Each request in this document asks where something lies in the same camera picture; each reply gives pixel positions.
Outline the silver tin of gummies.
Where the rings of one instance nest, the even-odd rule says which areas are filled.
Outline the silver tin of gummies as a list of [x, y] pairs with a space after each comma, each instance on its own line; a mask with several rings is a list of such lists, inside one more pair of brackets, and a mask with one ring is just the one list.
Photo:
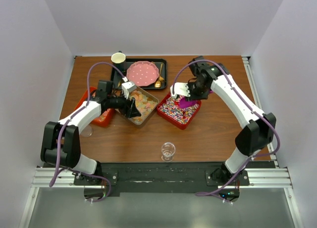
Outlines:
[[137, 87], [133, 92], [129, 95], [130, 98], [135, 98], [136, 107], [138, 111], [141, 113], [140, 117], [126, 118], [121, 115], [119, 110], [116, 109], [116, 112], [125, 120], [127, 120], [130, 124], [133, 124], [136, 127], [142, 127], [145, 123], [151, 118], [151, 116], [155, 113], [159, 100], [154, 97], [149, 92], [144, 89]]

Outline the purple plastic scoop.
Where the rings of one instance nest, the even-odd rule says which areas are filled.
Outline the purple plastic scoop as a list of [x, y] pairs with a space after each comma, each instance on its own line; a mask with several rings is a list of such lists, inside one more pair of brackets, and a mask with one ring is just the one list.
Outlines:
[[198, 101], [200, 99], [207, 99], [208, 96], [207, 94], [211, 94], [213, 93], [212, 90], [209, 90], [209, 92], [207, 91], [198, 91], [198, 92], [194, 92], [193, 93], [193, 96], [194, 96], [194, 99], [190, 99], [190, 100], [187, 100], [186, 97], [185, 97], [185, 93], [184, 91], [181, 92], [181, 93], [178, 93], [179, 96], [184, 96], [179, 102], [178, 102], [178, 105], [181, 109], [185, 109], [185, 108], [189, 108], [191, 106], [194, 106], [196, 103], [198, 103]]

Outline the red box of lollipops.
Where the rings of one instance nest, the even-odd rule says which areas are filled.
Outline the red box of lollipops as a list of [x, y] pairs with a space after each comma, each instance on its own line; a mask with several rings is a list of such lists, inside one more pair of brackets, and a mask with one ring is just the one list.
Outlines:
[[196, 100], [194, 105], [181, 108], [179, 103], [183, 98], [183, 96], [180, 96], [174, 99], [168, 93], [157, 105], [157, 114], [181, 130], [185, 130], [188, 127], [202, 105], [200, 100]]

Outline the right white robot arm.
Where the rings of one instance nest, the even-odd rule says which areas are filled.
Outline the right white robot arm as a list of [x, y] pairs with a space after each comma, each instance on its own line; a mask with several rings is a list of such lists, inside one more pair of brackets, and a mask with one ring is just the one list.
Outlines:
[[199, 56], [187, 67], [195, 81], [185, 84], [186, 100], [207, 99], [213, 92], [224, 101], [240, 124], [241, 132], [235, 138], [234, 151], [220, 168], [211, 173], [211, 177], [222, 186], [231, 185], [238, 180], [246, 165], [260, 157], [260, 151], [277, 136], [276, 117], [252, 103], [223, 64]]

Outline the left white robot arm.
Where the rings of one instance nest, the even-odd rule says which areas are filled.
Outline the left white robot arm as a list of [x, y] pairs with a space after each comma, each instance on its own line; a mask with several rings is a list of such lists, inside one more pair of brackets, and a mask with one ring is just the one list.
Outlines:
[[50, 182], [53, 186], [63, 168], [84, 175], [90, 184], [99, 184], [103, 173], [100, 162], [91, 159], [81, 152], [80, 134], [97, 117], [108, 109], [117, 109], [126, 118], [139, 117], [136, 99], [130, 94], [136, 90], [133, 82], [126, 81], [121, 85], [121, 95], [112, 94], [111, 81], [99, 81], [94, 95], [87, 99], [72, 114], [58, 122], [48, 122], [44, 128], [41, 149], [41, 160], [55, 165], [55, 172]]

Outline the orange candy box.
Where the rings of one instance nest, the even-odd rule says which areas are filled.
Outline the orange candy box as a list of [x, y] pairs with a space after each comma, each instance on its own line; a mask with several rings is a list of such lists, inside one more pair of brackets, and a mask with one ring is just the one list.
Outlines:
[[106, 127], [113, 117], [114, 109], [102, 112], [101, 105], [93, 101], [96, 92], [96, 87], [90, 87], [82, 96], [75, 112], [71, 114], [70, 122], [79, 129], [84, 129], [89, 124]]

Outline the gold spoon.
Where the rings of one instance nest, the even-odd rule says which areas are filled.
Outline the gold spoon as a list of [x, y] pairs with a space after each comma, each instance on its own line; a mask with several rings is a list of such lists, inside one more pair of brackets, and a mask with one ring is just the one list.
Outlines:
[[161, 63], [160, 64], [160, 68], [159, 68], [159, 76], [158, 76], [158, 79], [155, 82], [155, 88], [156, 89], [161, 87], [161, 71], [162, 71], [162, 67], [163, 67], [163, 64]]

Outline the gold fork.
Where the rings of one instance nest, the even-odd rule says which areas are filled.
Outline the gold fork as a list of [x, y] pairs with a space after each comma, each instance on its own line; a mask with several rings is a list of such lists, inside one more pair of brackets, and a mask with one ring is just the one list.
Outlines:
[[163, 67], [164, 67], [164, 64], [161, 63], [161, 64], [160, 64], [160, 69], [159, 69], [159, 78], [158, 78], [160, 84], [162, 84], [162, 83], [165, 81], [165, 79], [164, 79], [164, 77], [163, 77], [163, 75], [162, 75], [162, 73], [163, 73]]

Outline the pink polka dot plate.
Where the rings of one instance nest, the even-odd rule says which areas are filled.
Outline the pink polka dot plate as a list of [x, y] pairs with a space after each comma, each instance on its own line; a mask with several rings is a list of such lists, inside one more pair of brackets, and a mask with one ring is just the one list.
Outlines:
[[159, 78], [159, 69], [149, 61], [132, 63], [126, 71], [126, 77], [138, 87], [147, 87]]

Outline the clear jar lid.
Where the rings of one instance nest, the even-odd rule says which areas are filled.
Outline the clear jar lid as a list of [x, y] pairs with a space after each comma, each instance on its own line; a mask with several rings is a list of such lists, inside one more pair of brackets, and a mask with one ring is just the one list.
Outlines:
[[88, 125], [82, 130], [82, 132], [80, 133], [80, 136], [90, 137], [92, 134], [93, 134], [93, 128], [90, 125]]

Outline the clear glass jar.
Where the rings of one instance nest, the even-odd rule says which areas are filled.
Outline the clear glass jar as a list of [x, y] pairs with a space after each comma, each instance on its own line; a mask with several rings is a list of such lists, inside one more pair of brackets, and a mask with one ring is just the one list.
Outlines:
[[162, 156], [161, 156], [162, 160], [164, 162], [171, 162], [174, 158], [176, 147], [173, 143], [166, 142], [162, 145], [161, 152], [162, 152]]

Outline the dark green cup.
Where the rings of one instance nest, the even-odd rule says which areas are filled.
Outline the dark green cup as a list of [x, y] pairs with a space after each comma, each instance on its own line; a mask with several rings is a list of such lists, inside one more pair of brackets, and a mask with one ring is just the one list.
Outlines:
[[114, 53], [110, 59], [121, 72], [125, 71], [126, 55], [122, 51]]

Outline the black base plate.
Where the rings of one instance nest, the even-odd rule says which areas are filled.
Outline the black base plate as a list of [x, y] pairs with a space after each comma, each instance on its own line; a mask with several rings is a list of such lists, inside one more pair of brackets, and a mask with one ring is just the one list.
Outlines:
[[212, 192], [229, 184], [249, 185], [247, 172], [232, 175], [221, 162], [102, 163], [112, 196], [121, 193]]

